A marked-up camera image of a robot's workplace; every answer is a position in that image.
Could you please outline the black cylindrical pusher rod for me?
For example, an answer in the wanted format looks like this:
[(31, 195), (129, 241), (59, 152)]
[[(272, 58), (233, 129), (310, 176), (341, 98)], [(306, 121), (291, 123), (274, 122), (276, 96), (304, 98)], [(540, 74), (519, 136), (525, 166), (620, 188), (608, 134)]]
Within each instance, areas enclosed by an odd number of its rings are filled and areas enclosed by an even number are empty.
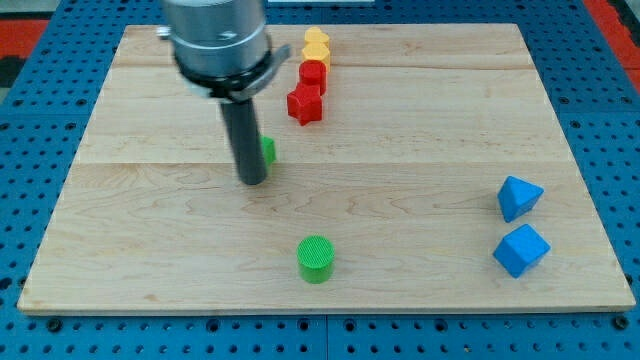
[(222, 103), (220, 109), (239, 179), (245, 185), (262, 183), (267, 168), (253, 101)]

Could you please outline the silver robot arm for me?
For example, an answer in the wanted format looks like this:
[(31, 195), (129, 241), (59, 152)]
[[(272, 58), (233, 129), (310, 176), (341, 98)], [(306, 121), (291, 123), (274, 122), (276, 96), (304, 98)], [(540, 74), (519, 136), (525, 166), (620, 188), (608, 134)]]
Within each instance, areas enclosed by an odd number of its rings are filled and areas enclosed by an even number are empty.
[(291, 56), (272, 45), (260, 0), (162, 0), (180, 74), (220, 106), (239, 180), (268, 174), (253, 98)]

